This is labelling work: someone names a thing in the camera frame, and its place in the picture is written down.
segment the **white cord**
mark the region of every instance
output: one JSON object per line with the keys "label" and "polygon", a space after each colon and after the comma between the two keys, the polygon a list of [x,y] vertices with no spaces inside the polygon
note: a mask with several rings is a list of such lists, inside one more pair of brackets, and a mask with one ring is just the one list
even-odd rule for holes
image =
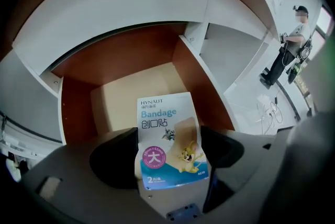
{"label": "white cord", "polygon": [[264,135],[266,135],[266,133],[269,131],[269,129],[270,129],[271,125],[272,125],[273,116],[272,116],[272,114],[270,114],[270,116],[271,116],[271,123],[270,123],[269,128],[267,129],[267,131],[264,133]]}
{"label": "white cord", "polygon": [[279,90],[278,90],[278,92],[277,92],[277,94],[276,94],[276,97],[278,97],[278,94],[279,94],[280,91],[281,91],[281,89],[279,88]]}
{"label": "white cord", "polygon": [[286,51],[287,51],[287,46],[288,46],[288,44],[287,44],[286,47],[285,47],[285,52],[284,52],[284,55],[283,55],[283,58],[282,58],[282,65],[284,66],[284,70],[285,70],[285,71],[287,71],[286,67],[289,65],[289,64],[284,65],[284,57],[285,57],[285,54],[286,54]]}
{"label": "white cord", "polygon": [[[281,111],[281,109],[279,109],[278,105],[274,104],[273,102],[271,102],[271,103],[270,103],[270,105],[271,105],[271,104],[275,105],[275,108],[276,108],[276,110],[272,109],[272,111],[273,111],[273,115],[274,115],[274,118],[276,118],[276,121],[278,122],[278,124],[282,124],[282,123],[283,123],[283,120],[284,120],[284,118],[283,118],[283,114],[282,114],[282,111]],[[278,121],[278,119],[277,119],[277,116],[276,116],[276,113],[275,113],[275,112],[277,112],[277,110],[279,110],[279,112],[281,113],[281,116],[282,116],[282,121]]]}

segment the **cartoon cat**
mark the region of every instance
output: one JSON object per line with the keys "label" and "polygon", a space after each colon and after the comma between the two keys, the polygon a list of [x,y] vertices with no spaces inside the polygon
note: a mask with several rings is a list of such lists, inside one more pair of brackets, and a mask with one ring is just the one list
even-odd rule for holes
{"label": "cartoon cat", "polygon": [[204,153],[201,153],[199,156],[196,157],[195,156],[196,149],[197,149],[197,143],[194,141],[191,141],[189,146],[183,150],[181,155],[179,155],[179,159],[186,162],[186,164],[182,164],[179,166],[178,170],[180,173],[182,173],[183,171],[186,171],[189,173],[196,173],[199,171],[198,167],[199,165],[201,165],[201,163],[195,167],[194,162],[197,159],[204,156]]}
{"label": "cartoon cat", "polygon": [[165,135],[162,137],[166,140],[171,140],[173,139],[174,140],[174,130],[170,130],[170,129],[167,129],[165,128]]}

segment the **black shoe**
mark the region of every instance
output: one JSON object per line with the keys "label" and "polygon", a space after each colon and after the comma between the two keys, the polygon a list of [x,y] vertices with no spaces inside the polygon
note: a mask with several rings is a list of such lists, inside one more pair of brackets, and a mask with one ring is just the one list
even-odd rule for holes
{"label": "black shoe", "polygon": [[263,77],[264,80],[267,80],[267,74],[261,73],[261,76]]}
{"label": "black shoe", "polygon": [[269,81],[267,81],[267,80],[264,80],[263,78],[260,78],[260,82],[262,83],[262,85],[264,85],[264,86],[266,87],[266,89],[267,89],[267,90],[269,90],[269,89],[270,89],[270,87],[271,87],[271,84],[270,84],[270,82],[269,82]]}

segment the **white shirt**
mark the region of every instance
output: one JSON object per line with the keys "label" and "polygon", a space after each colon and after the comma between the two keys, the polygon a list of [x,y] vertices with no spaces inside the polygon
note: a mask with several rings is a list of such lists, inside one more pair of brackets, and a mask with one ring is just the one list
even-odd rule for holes
{"label": "white shirt", "polygon": [[288,42],[287,49],[295,57],[298,55],[300,48],[306,43],[310,37],[310,28],[308,24],[299,24],[289,35],[289,37],[303,36],[304,40],[302,42]]}

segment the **person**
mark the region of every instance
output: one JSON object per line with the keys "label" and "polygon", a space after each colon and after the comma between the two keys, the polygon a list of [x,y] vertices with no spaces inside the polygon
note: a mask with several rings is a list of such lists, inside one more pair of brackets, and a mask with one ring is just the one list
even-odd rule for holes
{"label": "person", "polygon": [[307,8],[305,6],[299,6],[295,11],[296,20],[298,20],[300,24],[289,36],[283,36],[283,41],[287,42],[286,49],[281,48],[279,50],[279,55],[273,62],[268,74],[261,74],[263,78],[261,78],[260,81],[267,89],[270,89],[270,87],[278,80],[285,67],[298,56],[300,48],[310,38],[311,32],[308,24]]}

